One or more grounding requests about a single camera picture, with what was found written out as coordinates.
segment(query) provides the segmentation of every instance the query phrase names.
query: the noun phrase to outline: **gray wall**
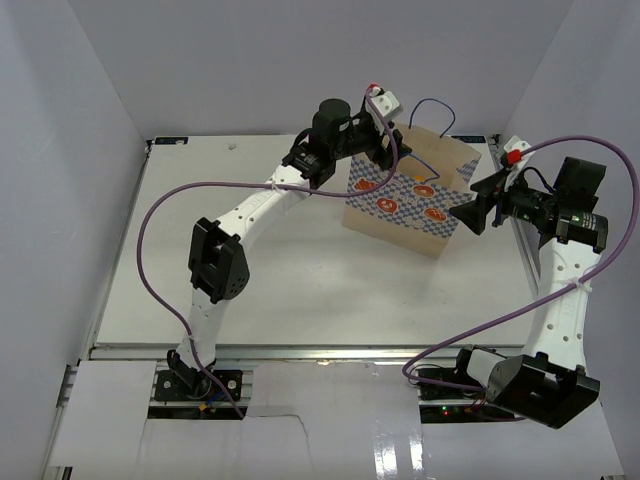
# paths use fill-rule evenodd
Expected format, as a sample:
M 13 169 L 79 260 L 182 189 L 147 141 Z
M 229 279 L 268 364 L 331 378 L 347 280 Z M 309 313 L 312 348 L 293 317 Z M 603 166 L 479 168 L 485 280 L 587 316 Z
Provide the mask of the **gray wall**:
M 571 0 L 70 0 L 131 118 L 161 134 L 295 133 L 371 82 L 501 131 Z M 439 129 L 449 113 L 419 117 Z
M 35 479 L 144 143 L 64 0 L 0 0 L 0 477 Z
M 640 2 L 576 0 L 511 117 L 506 136 L 518 134 L 533 144 L 572 133 L 596 135 L 622 147 L 640 169 L 638 52 Z M 609 218 L 611 251 L 629 218 L 626 170 L 602 147 L 580 144 L 540 152 L 534 165 L 553 179 L 566 154 L 609 166 L 597 211 Z M 607 421 L 631 479 L 640 478 L 639 251 L 636 233 L 620 261 L 593 281 L 585 329 L 588 368 L 602 381 Z

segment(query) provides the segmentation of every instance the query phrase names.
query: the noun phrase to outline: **blue checkered pattern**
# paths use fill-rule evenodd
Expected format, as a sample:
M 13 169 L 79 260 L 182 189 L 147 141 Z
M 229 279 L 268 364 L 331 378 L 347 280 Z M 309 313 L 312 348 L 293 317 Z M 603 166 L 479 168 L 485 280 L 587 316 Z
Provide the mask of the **blue checkered pattern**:
M 386 172 L 382 172 L 373 163 L 361 158 L 355 158 L 351 162 L 351 170 L 349 172 L 349 192 L 357 191 L 354 186 L 360 179 L 379 183 L 385 177 Z M 396 173 L 391 182 L 381 190 L 360 197 L 348 198 L 347 205 L 380 220 L 420 230 L 441 238 L 449 238 L 458 226 L 458 220 L 449 215 L 449 207 L 469 202 L 473 199 L 473 195 L 429 184 L 435 190 L 435 195 L 431 198 L 424 198 L 413 192 L 413 187 L 417 185 L 421 185 L 421 183 L 416 182 L 407 175 Z M 376 205 L 380 198 L 388 198 L 395 201 L 398 204 L 398 209 L 394 213 L 383 212 Z M 427 208 L 442 210 L 447 214 L 447 219 L 444 222 L 438 222 L 427 217 L 424 214 Z
M 464 179 L 465 183 L 469 183 L 469 180 L 471 180 L 471 177 L 473 176 L 473 172 L 476 171 L 476 167 L 478 166 L 479 161 L 480 159 L 477 158 L 475 160 L 472 160 L 469 163 L 465 163 L 460 168 L 456 168 L 460 176 Z

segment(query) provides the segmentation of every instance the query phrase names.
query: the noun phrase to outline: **white cardboard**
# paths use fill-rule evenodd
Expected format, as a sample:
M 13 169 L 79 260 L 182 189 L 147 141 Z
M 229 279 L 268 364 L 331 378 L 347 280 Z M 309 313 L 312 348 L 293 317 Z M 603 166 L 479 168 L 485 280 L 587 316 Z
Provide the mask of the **white cardboard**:
M 51 454 L 52 466 L 135 463 L 156 362 L 82 362 Z

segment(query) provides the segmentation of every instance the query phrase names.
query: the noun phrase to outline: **printed logo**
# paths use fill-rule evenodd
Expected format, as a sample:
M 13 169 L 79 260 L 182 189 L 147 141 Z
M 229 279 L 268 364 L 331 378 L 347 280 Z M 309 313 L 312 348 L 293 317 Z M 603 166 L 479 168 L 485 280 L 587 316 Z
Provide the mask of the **printed logo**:
M 444 213 L 442 210 L 438 209 L 438 208 L 427 208 L 424 211 L 424 214 L 427 218 L 430 218 L 431 220 L 435 221 L 435 222 L 446 222 L 447 221 L 447 214 Z
M 436 194 L 436 191 L 429 185 L 416 185 L 413 187 L 413 193 L 423 198 L 431 198 Z
M 371 182 L 369 180 L 365 180 L 364 178 L 361 178 L 356 182 L 353 188 L 355 188 L 356 190 L 369 190 L 370 188 L 373 188 L 376 185 L 377 183 L 375 182 Z
M 398 210 L 398 203 L 390 198 L 379 198 L 376 202 L 376 206 L 384 213 L 395 213 L 396 210 Z

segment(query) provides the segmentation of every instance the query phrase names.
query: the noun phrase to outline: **white panel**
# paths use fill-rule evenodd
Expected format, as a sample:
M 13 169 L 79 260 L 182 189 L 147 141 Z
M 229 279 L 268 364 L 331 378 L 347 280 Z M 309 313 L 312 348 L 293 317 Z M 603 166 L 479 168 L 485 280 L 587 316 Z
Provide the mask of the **white panel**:
M 602 407 L 560 430 L 530 421 L 423 425 L 427 472 L 440 480 L 563 480 L 621 475 Z
M 147 420 L 136 467 L 76 467 L 73 480 L 298 480 L 313 478 L 295 417 Z
M 156 362 L 81 362 L 49 464 L 133 467 Z
M 576 0 L 507 133 L 532 144 L 572 133 L 596 135 L 620 146 L 640 169 L 638 25 L 638 2 Z M 532 165 L 552 180 L 565 155 L 608 166 L 596 207 L 596 213 L 609 218 L 606 255 L 622 237 L 629 218 L 631 188 L 626 170 L 602 147 L 575 143 L 537 153 Z M 640 386 L 633 380 L 638 377 L 640 337 L 639 251 L 636 233 L 620 260 L 593 280 L 584 337 L 587 368 L 602 382 L 605 414 L 625 473 L 631 478 L 640 477 L 640 412 L 634 402 Z
M 262 182 L 288 151 L 291 136 L 191 137 L 155 145 L 109 302 L 100 344 L 177 344 L 182 326 L 138 277 L 135 243 L 151 204 L 171 188 L 198 180 Z M 237 148 L 229 150 L 229 144 Z M 475 178 L 494 171 L 486 145 Z M 349 161 L 326 190 L 344 191 Z M 190 190 L 163 204 L 147 229 L 144 265 L 151 284 L 178 311 L 191 303 L 187 258 L 194 223 L 214 219 L 251 191 Z M 311 197 L 268 229 L 248 253 L 251 280 L 229 305 L 221 344 L 425 345 L 492 320 L 532 300 L 508 223 L 478 237 L 460 227 L 439 260 L 341 225 L 344 202 Z M 475 337 L 524 344 L 533 315 Z
M 429 475 L 416 391 L 397 366 L 263 364 L 252 392 L 247 415 L 300 419 L 320 478 Z
M 433 96 L 455 132 L 502 130 L 571 0 L 70 0 L 134 122 L 166 134 L 297 133 L 378 82 Z M 449 112 L 425 105 L 434 129 Z
M 0 465 L 34 479 L 144 158 L 64 0 L 0 1 Z

